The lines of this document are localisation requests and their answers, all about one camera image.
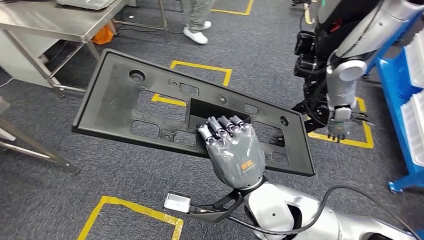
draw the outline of yellow tape marking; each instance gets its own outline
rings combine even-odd
[[[177,65],[187,66],[187,67],[192,67],[192,68],[198,68],[198,69],[207,69],[207,70],[212,70],[212,71],[224,72],[225,77],[224,77],[224,81],[222,82],[222,85],[225,86],[225,87],[228,87],[228,84],[230,83],[231,73],[233,72],[233,70],[230,69],[230,68],[208,66],[208,65],[202,65],[202,64],[191,63],[191,62],[186,62],[186,61],[177,61],[177,60],[173,60],[171,62],[171,66],[169,68],[175,69],[175,67]],[[187,106],[185,101],[161,97],[161,95],[159,93],[155,93],[153,95],[153,97],[151,98],[151,101],[152,102],[163,102],[163,103],[167,103],[167,104],[174,104],[174,105],[183,106],[183,107]]]
[[[303,4],[303,8],[305,9],[305,22],[307,24],[311,25],[312,24],[311,14],[309,12],[309,7],[308,6],[309,6],[309,4],[307,4],[307,3],[304,3]]]
[[[358,103],[359,110],[361,112],[366,112],[367,109],[365,108],[365,101],[360,97],[356,97],[356,101]],[[365,148],[365,149],[373,149],[374,148],[374,140],[373,140],[373,134],[371,132],[371,127],[368,126],[368,124],[365,121],[362,121],[362,126],[363,126],[363,131],[365,133],[365,142],[345,139],[345,140],[340,140],[340,143],[355,146],[355,147]],[[314,139],[321,139],[321,140],[334,142],[334,143],[337,142],[337,139],[333,140],[332,138],[328,138],[328,136],[326,136],[324,134],[319,134],[319,133],[315,133],[315,132],[308,133],[308,136],[311,137],[311,138],[314,138]]]
[[[251,14],[252,6],[253,6],[254,0],[249,0],[249,3],[247,4],[247,8],[245,11],[229,11],[229,10],[221,10],[221,9],[214,9],[212,8],[212,12],[218,12],[218,13],[226,13],[226,14],[237,14],[237,15],[243,15],[243,16],[249,16]]]
[[[90,229],[92,228],[94,221],[100,213],[104,204],[112,204],[112,205],[122,205],[125,206],[137,213],[147,215],[159,221],[172,224],[175,226],[171,240],[179,240],[181,236],[181,231],[183,230],[184,221],[180,218],[176,218],[174,216],[170,216],[160,211],[153,210],[151,208],[139,205],[134,202],[126,201],[119,199],[114,196],[102,196],[100,202],[93,209],[90,216],[88,217],[87,222],[84,225],[81,233],[79,234],[77,240],[85,240],[87,235],[89,234]]]
[[[174,104],[174,105],[178,105],[178,106],[182,106],[182,107],[187,106],[187,104],[186,104],[185,101],[174,100],[174,99],[170,99],[170,98],[166,98],[166,97],[161,97],[161,95],[159,95],[159,93],[155,93],[151,97],[151,101],[152,102],[163,102],[163,103],[167,103],[167,104]]]

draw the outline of black plastic panel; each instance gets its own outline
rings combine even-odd
[[[184,101],[186,106],[163,103],[157,113],[146,112],[143,105],[138,105],[141,92],[178,99]],[[178,108],[170,110],[171,113],[183,108],[185,119],[184,116],[182,119],[158,117],[168,107]],[[204,123],[207,117],[222,115],[238,115],[245,122],[259,122],[282,130],[284,144],[262,143],[267,169],[302,176],[315,174],[303,119],[299,113],[111,49],[102,53],[72,131],[209,158],[196,125]],[[153,126],[157,132],[143,135],[132,131],[132,127],[140,126],[143,130],[144,125]],[[178,136],[180,133],[183,133],[181,136],[195,136],[195,139],[185,144],[185,138]],[[273,159],[273,153],[286,155],[288,163],[279,163]]]

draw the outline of circular hole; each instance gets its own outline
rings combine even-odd
[[[138,69],[134,69],[129,71],[129,78],[131,80],[133,80],[136,83],[139,83],[141,81],[144,81],[146,79],[146,75],[144,72],[138,70]]]
[[[218,100],[222,103],[222,104],[227,104],[227,98],[225,96],[218,96]]]
[[[286,127],[289,125],[289,120],[287,120],[287,118],[285,116],[281,116],[279,118],[279,121]]]

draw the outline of orange logo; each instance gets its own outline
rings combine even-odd
[[[253,165],[253,161],[249,160],[241,165],[241,170],[246,170],[248,167]]]

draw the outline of humanoid robot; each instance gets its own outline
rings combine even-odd
[[[405,22],[424,9],[422,0],[327,0],[318,9],[314,32],[298,34],[295,75],[305,78],[305,99],[293,109],[308,114],[308,132],[328,127],[328,136],[344,139],[350,123],[366,120],[355,112],[356,84],[367,62]],[[420,239],[404,222],[403,231],[380,220],[342,214],[316,198],[263,176],[265,155],[249,123],[237,116],[209,117],[197,126],[217,177],[234,190],[208,205],[191,203],[185,194],[170,192],[166,209],[218,223],[229,219],[252,229],[259,240],[414,240]],[[234,204],[225,207],[234,200]],[[242,203],[252,224],[231,216]]]

